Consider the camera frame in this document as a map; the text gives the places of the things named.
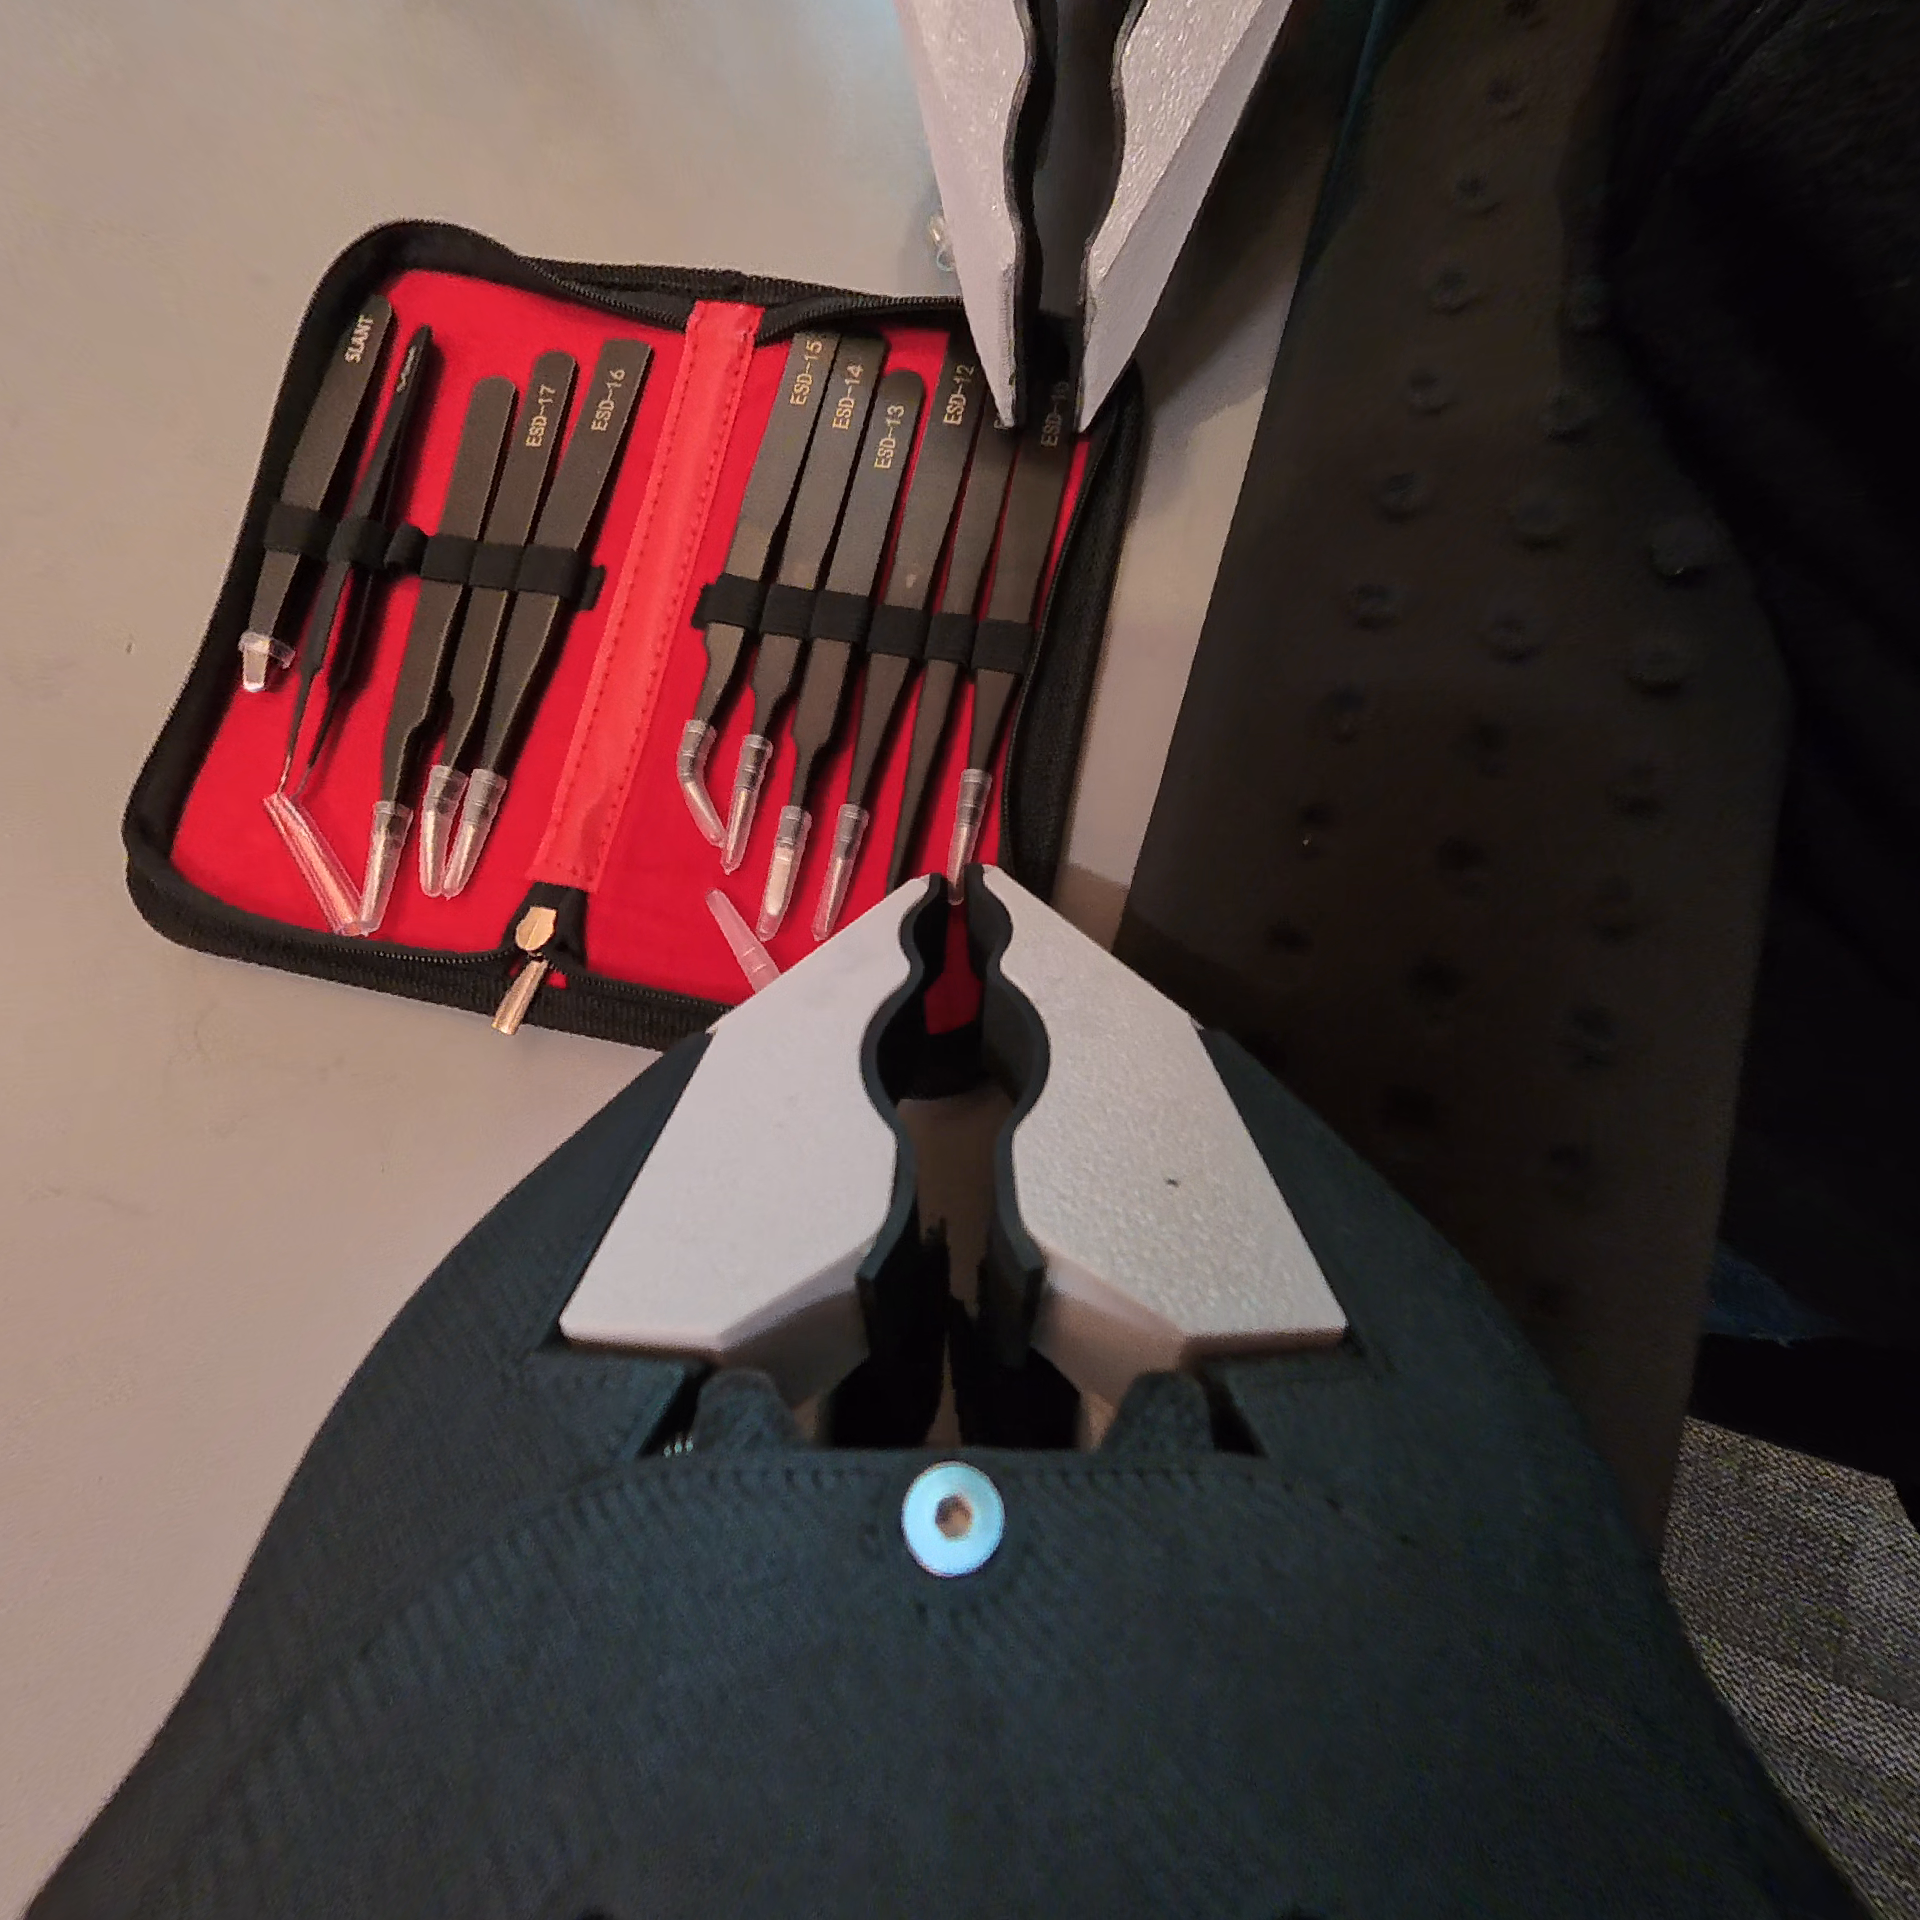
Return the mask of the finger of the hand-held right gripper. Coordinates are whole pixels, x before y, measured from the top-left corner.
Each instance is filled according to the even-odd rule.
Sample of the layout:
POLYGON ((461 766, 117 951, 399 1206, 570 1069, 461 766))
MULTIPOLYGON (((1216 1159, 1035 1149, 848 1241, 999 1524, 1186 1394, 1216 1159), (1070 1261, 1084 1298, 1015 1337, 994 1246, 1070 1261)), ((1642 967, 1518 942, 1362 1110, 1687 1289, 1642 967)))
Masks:
POLYGON ((1078 282, 1077 404, 1134 359, 1290 1, 1141 1, 1111 55, 1112 180, 1078 282))
POLYGON ((1020 422, 1032 389, 1032 182, 1051 105, 1053 5, 903 1, 901 30, 979 364, 999 420, 1020 422))

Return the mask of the set of black tweezers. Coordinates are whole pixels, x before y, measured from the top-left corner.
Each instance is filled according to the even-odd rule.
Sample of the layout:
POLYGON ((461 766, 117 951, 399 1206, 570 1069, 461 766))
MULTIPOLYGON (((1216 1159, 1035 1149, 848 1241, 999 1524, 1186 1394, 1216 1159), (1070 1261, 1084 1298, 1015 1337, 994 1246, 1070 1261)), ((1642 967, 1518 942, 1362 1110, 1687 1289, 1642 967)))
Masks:
MULTIPOLYGON (((966 334, 943 337, 940 373, 925 381, 918 369, 893 366, 883 337, 803 326, 783 352, 725 564, 690 593, 690 564, 723 492, 719 464, 747 396, 758 322, 758 310, 738 304, 696 304, 688 318, 655 468, 614 567, 614 606, 535 855, 538 895, 512 934, 517 951, 527 954, 515 981, 519 991, 538 984, 560 937, 552 895, 584 895, 602 878, 653 724, 667 656, 683 632, 704 644, 704 679, 679 738, 675 778, 727 872, 747 855, 778 754, 778 719, 788 718, 791 786, 752 926, 763 943, 774 940, 792 904, 810 846, 812 789, 853 687, 860 694, 848 792, 832 823, 812 937, 824 942, 845 914, 872 828, 879 766, 909 681, 918 681, 918 706, 890 884, 901 881, 915 853, 956 690, 964 681, 974 685, 974 637, 987 613, 1002 516, 1023 436, 989 420, 987 383, 966 334)), ((300 653, 328 541, 365 468, 413 334, 391 350, 394 326, 394 302, 367 294, 325 359, 258 538, 251 606, 237 637, 244 693, 287 679, 296 701, 300 653)), ((471 545, 438 701, 408 767, 413 821, 399 858, 407 848, 415 853, 415 884, 424 897, 451 900, 474 880, 535 729, 564 629, 590 609, 605 577, 591 558, 591 537, 614 492, 653 361, 650 343, 611 337, 590 368, 564 350, 548 350, 523 380, 512 376, 517 401, 495 485, 471 545)), ((437 364, 435 352, 399 464, 394 535, 367 601, 354 690, 296 800, 348 870, 360 878, 422 551, 442 524, 438 516, 420 527, 396 513, 428 428, 437 364)), ((370 932, 389 914, 396 880, 370 932)))

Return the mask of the black red tweezers case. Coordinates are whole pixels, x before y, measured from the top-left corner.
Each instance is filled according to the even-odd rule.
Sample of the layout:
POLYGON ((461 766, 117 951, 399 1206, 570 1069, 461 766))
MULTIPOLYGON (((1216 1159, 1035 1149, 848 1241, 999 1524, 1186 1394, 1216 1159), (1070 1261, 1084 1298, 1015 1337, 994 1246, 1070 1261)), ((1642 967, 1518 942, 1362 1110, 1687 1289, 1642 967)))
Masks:
POLYGON ((1146 436, 942 296, 383 223, 124 823, 202 952, 666 1048, 954 862, 1051 897, 1146 436))

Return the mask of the black straight fine tweezers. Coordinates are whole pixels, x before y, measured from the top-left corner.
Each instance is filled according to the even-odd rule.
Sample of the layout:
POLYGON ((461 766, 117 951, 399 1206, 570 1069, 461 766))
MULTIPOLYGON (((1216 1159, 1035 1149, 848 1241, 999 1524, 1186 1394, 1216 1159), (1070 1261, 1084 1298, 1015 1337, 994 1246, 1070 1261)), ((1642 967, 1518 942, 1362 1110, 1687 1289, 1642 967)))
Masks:
POLYGON ((1042 416, 1021 439, 1013 485, 999 527, 987 613, 971 648, 974 711, 950 818, 946 895, 964 894, 964 868, 987 818, 1006 712, 1023 681, 1038 629, 1039 590, 1046 575, 1056 519, 1071 465, 1071 381, 1046 386, 1042 416))

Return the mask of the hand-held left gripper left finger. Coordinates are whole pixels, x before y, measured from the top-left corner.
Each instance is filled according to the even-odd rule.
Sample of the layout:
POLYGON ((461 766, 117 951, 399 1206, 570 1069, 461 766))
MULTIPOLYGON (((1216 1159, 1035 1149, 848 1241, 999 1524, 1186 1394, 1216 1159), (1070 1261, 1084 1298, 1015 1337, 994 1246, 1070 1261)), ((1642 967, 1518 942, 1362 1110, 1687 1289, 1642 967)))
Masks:
POLYGON ((675 1046, 662 1127, 563 1306, 571 1345, 768 1373, 791 1405, 871 1351, 860 1300, 917 1197, 877 1033, 923 984, 912 880, 675 1046))

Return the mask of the long clear tip sleeve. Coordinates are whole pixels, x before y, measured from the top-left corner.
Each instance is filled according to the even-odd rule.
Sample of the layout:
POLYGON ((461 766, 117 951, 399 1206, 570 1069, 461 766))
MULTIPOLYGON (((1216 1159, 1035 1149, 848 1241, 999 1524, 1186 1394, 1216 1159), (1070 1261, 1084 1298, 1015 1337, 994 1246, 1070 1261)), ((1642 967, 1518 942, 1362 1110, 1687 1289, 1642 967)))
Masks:
POLYGON ((266 798, 266 808, 296 872, 320 904, 327 929, 365 940, 370 934, 363 917, 365 880, 348 870, 325 832, 287 792, 272 791, 266 798))

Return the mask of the black perforated wrist rest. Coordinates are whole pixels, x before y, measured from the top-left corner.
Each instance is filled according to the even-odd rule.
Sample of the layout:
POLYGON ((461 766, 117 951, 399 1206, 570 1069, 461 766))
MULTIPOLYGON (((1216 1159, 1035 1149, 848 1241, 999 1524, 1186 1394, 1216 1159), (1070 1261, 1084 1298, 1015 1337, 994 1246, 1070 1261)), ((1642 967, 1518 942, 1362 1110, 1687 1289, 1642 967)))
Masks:
POLYGON ((1119 954, 1479 1270, 1661 1535, 1788 700, 1599 263, 1634 5, 1381 5, 1119 954))

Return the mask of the clear tweezers tip cap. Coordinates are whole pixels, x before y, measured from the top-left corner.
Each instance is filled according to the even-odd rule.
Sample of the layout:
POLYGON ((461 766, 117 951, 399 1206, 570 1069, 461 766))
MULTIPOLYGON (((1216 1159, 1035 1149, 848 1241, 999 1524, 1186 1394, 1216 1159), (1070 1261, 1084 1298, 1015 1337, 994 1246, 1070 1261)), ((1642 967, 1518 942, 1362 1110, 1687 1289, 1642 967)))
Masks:
POLYGON ((746 975, 749 993, 765 991, 781 974, 778 960, 723 889, 710 889, 704 900, 710 921, 717 926, 738 970, 746 975))

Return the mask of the black needle-tip tweezers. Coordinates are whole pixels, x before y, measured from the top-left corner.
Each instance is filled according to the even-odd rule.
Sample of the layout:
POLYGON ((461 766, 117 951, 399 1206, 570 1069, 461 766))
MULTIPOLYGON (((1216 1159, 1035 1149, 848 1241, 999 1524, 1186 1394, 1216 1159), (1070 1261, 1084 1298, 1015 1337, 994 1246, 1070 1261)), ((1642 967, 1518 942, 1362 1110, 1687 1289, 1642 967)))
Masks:
POLYGON ((367 601, 394 538, 391 506, 413 418, 435 366, 435 328, 408 336, 372 449, 338 533, 327 545, 322 583, 300 653, 300 690, 277 792, 300 800, 348 706, 365 644, 367 601))

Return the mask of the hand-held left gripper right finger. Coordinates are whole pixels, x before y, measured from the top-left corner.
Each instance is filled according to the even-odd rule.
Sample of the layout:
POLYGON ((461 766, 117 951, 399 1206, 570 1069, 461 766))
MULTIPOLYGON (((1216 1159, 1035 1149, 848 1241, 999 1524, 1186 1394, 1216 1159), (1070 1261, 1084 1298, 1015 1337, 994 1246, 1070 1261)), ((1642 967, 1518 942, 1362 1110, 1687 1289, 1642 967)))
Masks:
POLYGON ((1134 1380, 1334 1345, 1349 1317, 1206 1033, 1004 870, 976 872, 992 1149, 981 1321, 1117 1404, 1134 1380))

